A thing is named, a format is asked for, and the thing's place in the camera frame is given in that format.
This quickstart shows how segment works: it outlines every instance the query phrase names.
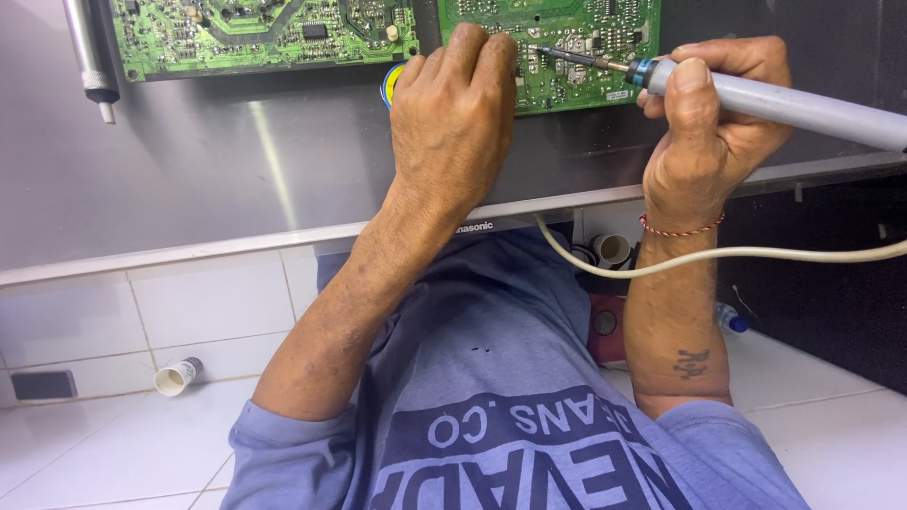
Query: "red and white bracelet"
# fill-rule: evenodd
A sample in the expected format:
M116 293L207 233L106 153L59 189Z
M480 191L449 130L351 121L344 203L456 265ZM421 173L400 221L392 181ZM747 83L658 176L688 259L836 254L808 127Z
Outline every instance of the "red and white bracelet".
M704 228L702 228L702 229L699 229L699 230L691 230L691 231L689 231L689 232L663 232L663 231L661 231L661 230L653 229L653 228L649 227L649 225L646 223L646 215L645 215L645 214L643 214L642 216L639 217L639 222L642 223L643 228L645 228L646 230L652 232L653 234L658 234L659 236L687 237L687 236L693 236L693 235L696 235L696 234L701 234L702 232L707 232L707 231L709 231L709 230L712 230L712 229L714 229L715 227L717 227L718 225L720 225L720 224L721 224L721 221L723 221L724 219L725 219L725 213L722 211L722 212L721 212L721 217L719 217L717 220L715 220L715 222L712 223L711 225L709 225L709 226L707 226L707 227L704 227Z

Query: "blue t-shirt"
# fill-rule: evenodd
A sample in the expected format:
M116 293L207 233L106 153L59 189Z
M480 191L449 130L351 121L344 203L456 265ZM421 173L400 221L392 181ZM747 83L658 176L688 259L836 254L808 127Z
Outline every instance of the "blue t-shirt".
M653 421L585 349L590 302L535 229L454 239L400 303L349 407L249 402L222 509L807 508L714 401Z

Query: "tattoo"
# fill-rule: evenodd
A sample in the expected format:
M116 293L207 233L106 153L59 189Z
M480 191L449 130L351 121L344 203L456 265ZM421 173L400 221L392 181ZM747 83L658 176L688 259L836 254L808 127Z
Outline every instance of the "tattoo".
M703 350L702 352L679 350L678 354L683 358L678 358L678 363L674 366L674 371L681 374L681 379L694 378L706 373L706 369L708 368L708 365L706 365L709 354L708 349Z

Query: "green circuit board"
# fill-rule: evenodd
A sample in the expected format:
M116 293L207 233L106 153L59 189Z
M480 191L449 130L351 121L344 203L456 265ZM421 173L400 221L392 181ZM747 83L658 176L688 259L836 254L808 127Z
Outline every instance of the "green circuit board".
M410 0L110 0L130 82L403 61Z
M633 103L639 88L615 72L537 54L535 46L628 63L658 55L661 0L438 0L447 43L461 22L506 32L519 46L517 115Z

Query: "solder wire spool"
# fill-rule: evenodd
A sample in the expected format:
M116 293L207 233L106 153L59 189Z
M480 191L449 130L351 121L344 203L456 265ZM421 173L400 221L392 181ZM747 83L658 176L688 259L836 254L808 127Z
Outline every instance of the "solder wire spool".
M387 76L385 76L385 80L381 83L381 99L385 101L388 110L391 109L391 104L394 103L394 87L403 72L404 66L406 66L406 62L391 67L390 71L387 72Z

